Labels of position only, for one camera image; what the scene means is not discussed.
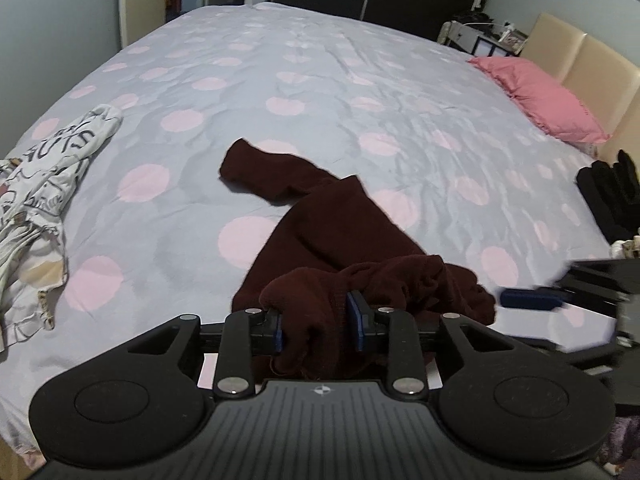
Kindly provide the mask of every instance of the maroon garment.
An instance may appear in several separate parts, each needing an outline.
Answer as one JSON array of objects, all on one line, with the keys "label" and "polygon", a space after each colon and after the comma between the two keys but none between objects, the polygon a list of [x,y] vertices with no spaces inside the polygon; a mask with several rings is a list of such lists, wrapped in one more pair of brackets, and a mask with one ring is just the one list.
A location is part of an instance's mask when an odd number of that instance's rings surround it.
[{"label": "maroon garment", "polygon": [[[229,148],[220,176],[267,200],[300,199],[274,229],[232,303],[234,311],[260,304],[283,313],[287,345],[274,371],[328,380],[366,366],[347,342],[345,300],[353,289],[369,304],[408,310],[418,322],[444,312],[494,322],[495,299],[476,275],[425,255],[356,176],[338,179],[308,160],[265,153],[244,139]],[[265,363],[257,359],[259,380]]]}]

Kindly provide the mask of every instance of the polka dot bed sheet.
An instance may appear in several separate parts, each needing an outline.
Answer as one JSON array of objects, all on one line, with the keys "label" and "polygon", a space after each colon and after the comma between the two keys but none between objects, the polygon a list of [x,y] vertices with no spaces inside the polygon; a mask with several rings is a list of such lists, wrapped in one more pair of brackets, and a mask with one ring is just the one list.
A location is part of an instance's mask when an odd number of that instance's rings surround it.
[{"label": "polka dot bed sheet", "polygon": [[[49,378],[186,312],[229,313],[289,206],[218,176],[239,137],[337,176],[427,253],[489,290],[547,283],[567,260],[607,256],[574,184],[588,164],[545,136],[468,56],[388,28],[258,4],[204,7],[105,63],[25,133],[12,155],[97,104],[123,110],[65,216],[70,278],[56,327],[0,363],[0,434],[36,446],[28,405]],[[496,327],[571,345],[590,313],[506,313]]]}]

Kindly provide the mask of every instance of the headboard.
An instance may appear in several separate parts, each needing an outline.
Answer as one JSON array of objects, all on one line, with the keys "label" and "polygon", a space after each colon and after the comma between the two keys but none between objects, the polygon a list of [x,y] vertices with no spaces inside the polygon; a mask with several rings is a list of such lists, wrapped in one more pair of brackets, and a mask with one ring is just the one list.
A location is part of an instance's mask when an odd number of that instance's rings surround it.
[{"label": "headboard", "polygon": [[640,171],[640,68],[547,13],[540,14],[522,57],[571,90],[611,134],[598,158],[613,162],[625,150]]}]

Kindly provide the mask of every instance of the pillow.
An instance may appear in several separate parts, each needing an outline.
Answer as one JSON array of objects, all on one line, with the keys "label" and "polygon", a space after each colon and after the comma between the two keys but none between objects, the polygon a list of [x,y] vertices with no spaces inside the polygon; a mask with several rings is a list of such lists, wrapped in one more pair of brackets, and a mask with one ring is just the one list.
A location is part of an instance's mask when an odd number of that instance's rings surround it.
[{"label": "pillow", "polygon": [[546,134],[565,142],[609,139],[580,100],[535,63],[519,57],[475,57],[469,63],[500,85]]}]

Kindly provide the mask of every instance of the ribbed gray panel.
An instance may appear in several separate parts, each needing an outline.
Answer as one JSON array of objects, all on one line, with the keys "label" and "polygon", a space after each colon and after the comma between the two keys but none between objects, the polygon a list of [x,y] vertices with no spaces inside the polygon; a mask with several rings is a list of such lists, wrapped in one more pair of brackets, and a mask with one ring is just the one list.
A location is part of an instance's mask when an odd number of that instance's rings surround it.
[{"label": "ribbed gray panel", "polygon": [[[331,391],[322,395],[318,386]],[[609,480],[593,463],[556,472],[489,465],[452,444],[422,404],[377,383],[271,381],[260,395],[218,406],[192,442],[120,471],[52,463],[37,480]]]}]

